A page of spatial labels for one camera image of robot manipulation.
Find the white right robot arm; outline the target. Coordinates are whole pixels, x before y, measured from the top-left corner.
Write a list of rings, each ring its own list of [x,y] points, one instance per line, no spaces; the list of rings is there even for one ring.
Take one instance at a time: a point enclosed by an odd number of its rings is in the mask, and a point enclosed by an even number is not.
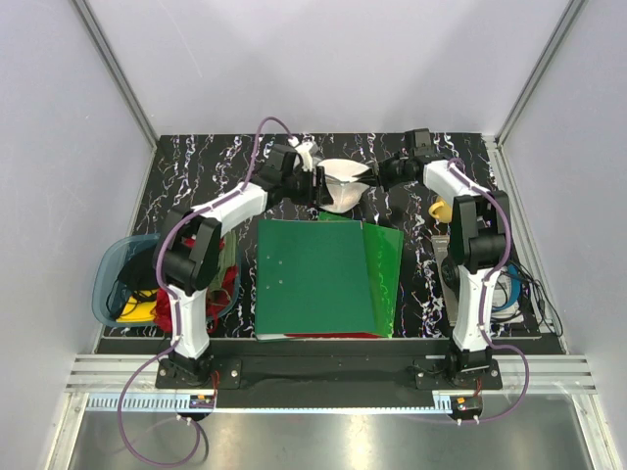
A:
[[[463,353],[492,346],[493,294],[512,248],[509,200],[465,174],[459,158],[438,152],[426,129],[405,134],[405,149],[352,174],[355,182],[384,190],[417,182],[451,209],[449,259],[458,270],[458,320],[452,338]]]

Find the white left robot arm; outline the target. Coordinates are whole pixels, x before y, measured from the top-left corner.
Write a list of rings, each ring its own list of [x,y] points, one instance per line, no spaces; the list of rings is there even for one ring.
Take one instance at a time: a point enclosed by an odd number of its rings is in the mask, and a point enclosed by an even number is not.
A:
[[[227,193],[192,208],[173,207],[161,228],[154,253],[158,283],[169,296],[172,321],[170,355],[180,358],[177,376],[192,388],[211,378],[206,296],[218,273],[222,238],[243,222],[284,199],[311,206],[333,201],[314,142],[275,144],[257,170]]]

